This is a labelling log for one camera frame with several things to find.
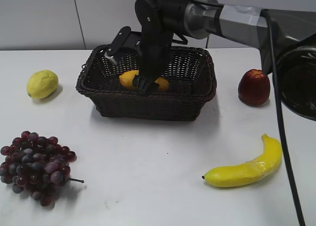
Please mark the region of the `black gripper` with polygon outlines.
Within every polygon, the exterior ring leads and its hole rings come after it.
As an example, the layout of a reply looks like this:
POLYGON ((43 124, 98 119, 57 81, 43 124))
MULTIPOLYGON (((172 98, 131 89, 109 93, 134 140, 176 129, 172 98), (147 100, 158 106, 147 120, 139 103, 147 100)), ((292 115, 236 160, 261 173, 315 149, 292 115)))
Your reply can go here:
MULTIPOLYGON (((121 28, 106 49, 104 56, 113 64, 120 60, 119 50, 128 40, 131 28, 121 28)), ((132 84, 139 94, 158 92, 156 79, 167 68, 170 62, 171 44, 186 45, 188 40, 184 35, 177 34, 179 40, 174 40, 173 31, 169 31, 158 25, 142 25, 140 50, 142 52, 139 66, 139 74, 135 75, 132 84)))

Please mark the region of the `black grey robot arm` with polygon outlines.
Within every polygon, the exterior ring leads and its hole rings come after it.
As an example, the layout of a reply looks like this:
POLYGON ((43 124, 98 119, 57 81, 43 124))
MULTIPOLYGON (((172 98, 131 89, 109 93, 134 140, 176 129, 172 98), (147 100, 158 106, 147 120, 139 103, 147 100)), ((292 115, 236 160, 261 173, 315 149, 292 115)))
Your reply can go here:
POLYGON ((220 4, 217 0, 137 0, 140 32, 123 27, 105 51, 113 64, 125 49, 140 57, 141 92, 170 61, 171 45, 216 35, 260 52, 265 74, 277 71, 281 101, 294 113, 316 118, 316 14, 220 4))

